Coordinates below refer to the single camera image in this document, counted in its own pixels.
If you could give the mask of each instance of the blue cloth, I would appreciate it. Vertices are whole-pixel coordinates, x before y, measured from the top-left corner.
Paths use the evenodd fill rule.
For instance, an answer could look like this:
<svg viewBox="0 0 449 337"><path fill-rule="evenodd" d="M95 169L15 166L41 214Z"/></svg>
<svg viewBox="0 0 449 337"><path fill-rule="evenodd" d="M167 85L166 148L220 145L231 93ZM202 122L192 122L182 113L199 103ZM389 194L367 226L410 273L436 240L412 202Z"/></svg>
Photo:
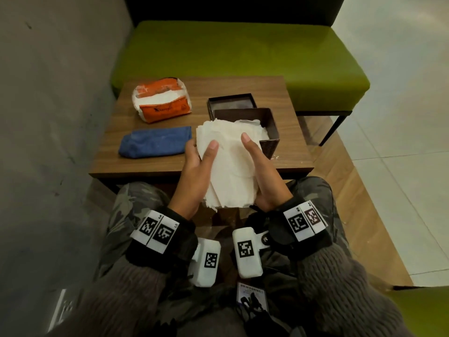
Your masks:
<svg viewBox="0 0 449 337"><path fill-rule="evenodd" d="M119 154L127 158L182 154L190 138L192 127L136 130L122 138Z"/></svg>

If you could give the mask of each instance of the floor tile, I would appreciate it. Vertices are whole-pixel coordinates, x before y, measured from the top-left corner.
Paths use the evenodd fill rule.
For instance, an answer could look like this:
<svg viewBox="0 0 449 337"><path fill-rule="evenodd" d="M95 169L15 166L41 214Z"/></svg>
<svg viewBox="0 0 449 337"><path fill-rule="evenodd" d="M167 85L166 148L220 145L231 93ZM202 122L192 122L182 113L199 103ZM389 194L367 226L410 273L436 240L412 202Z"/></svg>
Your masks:
<svg viewBox="0 0 449 337"><path fill-rule="evenodd" d="M449 286L449 270L411 275L415 286Z"/></svg>
<svg viewBox="0 0 449 337"><path fill-rule="evenodd" d="M363 133L354 116L348 116L337 129L341 140L352 160L379 157L371 143Z"/></svg>
<svg viewBox="0 0 449 337"><path fill-rule="evenodd" d="M448 11L447 0L345 0L333 25L371 82L353 115L381 157L449 151Z"/></svg>
<svg viewBox="0 0 449 337"><path fill-rule="evenodd" d="M383 160L430 233L449 256L449 153Z"/></svg>
<svg viewBox="0 0 449 337"><path fill-rule="evenodd" d="M449 259L381 158L354 161L409 274L449 269Z"/></svg>

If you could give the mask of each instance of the person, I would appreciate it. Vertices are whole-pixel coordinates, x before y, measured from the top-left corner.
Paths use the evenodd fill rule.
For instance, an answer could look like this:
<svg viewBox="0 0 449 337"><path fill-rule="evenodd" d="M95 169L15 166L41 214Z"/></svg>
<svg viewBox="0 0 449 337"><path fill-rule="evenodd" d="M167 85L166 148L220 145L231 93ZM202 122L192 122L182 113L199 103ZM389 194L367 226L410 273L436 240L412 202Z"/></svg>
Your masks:
<svg viewBox="0 0 449 337"><path fill-rule="evenodd" d="M145 254L150 249L130 238L149 210L181 221L180 227L198 210L209 187L218 142L211 141L200 160L190 140L171 199L143 182L121 188L101 254L99 279L80 306L48 335L411 336L394 303L370 287L363 266L351 258L330 186L318 177L286 184L245 133L242 143L254 161L260 188L255 205L262 211L248 221L261 224L266 221L264 213L301 199L311 200L328 223L320 241L298 243L297 255L261 254L264 274L253 279L266 291L269 314L265 311L261 319L254 312L243 315L236 305L235 286L229 284L188 288L186 263L175 265L171 259L160 263L163 254Z"/></svg>

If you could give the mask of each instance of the sweater sleeve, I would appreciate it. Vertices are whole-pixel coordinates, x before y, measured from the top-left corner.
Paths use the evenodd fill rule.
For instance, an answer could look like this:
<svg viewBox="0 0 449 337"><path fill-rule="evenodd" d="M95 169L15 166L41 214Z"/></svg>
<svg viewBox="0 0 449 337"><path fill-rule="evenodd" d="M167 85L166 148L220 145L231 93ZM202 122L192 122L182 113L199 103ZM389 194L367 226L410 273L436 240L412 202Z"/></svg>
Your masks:
<svg viewBox="0 0 449 337"><path fill-rule="evenodd" d="M396 305L336 244L296 262L300 291L319 330L336 336L412 336Z"/></svg>
<svg viewBox="0 0 449 337"><path fill-rule="evenodd" d="M123 256L93 285L81 305L48 336L132 336L148 331L166 275L129 263Z"/></svg>

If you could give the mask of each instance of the white tissue paper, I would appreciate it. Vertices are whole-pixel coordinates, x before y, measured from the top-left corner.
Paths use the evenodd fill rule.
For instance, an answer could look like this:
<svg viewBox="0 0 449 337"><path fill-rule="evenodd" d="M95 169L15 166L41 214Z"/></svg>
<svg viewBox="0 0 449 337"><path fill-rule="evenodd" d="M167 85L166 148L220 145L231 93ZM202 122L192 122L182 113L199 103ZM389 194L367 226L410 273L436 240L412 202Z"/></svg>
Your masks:
<svg viewBox="0 0 449 337"><path fill-rule="evenodd" d="M206 206L215 211L217 208L244 208L254 204L259 186L251 155L240 139L243 132L259 148L259 141L269 139L267 130L261 127L259 120L233 123L215 119L197 127L197 149L201 158L210 141L215 139L219 143L209 189L204 198Z"/></svg>

